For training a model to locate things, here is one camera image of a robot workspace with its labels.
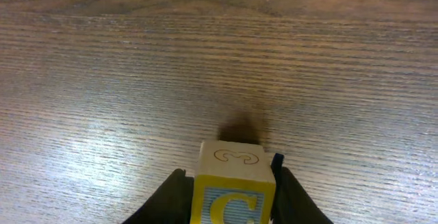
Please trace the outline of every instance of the cube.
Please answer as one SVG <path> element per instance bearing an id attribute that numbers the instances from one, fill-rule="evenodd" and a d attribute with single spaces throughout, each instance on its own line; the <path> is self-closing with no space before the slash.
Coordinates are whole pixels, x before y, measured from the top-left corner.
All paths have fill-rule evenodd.
<path id="1" fill-rule="evenodd" d="M 190 224 L 268 224 L 274 194 L 262 146 L 203 142 Z"/>

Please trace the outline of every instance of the curved outline drawing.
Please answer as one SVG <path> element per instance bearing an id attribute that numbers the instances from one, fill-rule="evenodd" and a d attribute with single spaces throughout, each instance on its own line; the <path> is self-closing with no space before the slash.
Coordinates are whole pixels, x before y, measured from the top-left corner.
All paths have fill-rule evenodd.
<path id="1" fill-rule="evenodd" d="M 242 158 L 245 164 L 256 164 L 259 162 L 259 158 L 255 154 L 249 152 L 234 152 L 228 149 L 219 149 L 214 152 L 214 157 L 221 162 L 228 162 L 229 159 L 226 155 L 231 155 L 234 158 Z"/>

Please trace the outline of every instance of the yellow border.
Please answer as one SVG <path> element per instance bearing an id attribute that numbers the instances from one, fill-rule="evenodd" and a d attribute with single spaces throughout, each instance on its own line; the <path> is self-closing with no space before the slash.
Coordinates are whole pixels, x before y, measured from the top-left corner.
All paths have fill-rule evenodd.
<path id="1" fill-rule="evenodd" d="M 275 184 L 270 182 L 256 182 L 246 179 L 233 179 L 212 175 L 198 175 L 194 180 L 194 192 L 192 200 L 192 216 L 190 224 L 201 223 L 203 211 L 205 187 L 232 188 L 238 190 L 251 190 L 264 193 L 264 202 L 261 212 L 260 223 L 268 224 L 272 204 L 274 202 Z"/>

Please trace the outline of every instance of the wooden table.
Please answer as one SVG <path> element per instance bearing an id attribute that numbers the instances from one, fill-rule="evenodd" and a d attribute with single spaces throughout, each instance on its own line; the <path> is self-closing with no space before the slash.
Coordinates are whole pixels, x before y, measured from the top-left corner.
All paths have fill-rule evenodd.
<path id="1" fill-rule="evenodd" d="M 438 0 L 0 0 L 0 223 L 120 223 L 246 114 L 335 223 L 436 223 Z"/>

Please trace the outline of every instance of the alphabet block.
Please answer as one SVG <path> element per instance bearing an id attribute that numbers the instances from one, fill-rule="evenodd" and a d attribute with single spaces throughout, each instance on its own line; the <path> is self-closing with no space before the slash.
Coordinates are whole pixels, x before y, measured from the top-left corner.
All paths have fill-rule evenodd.
<path id="1" fill-rule="evenodd" d="M 268 224 L 274 194 L 262 146 L 203 142 L 190 224 Z"/>

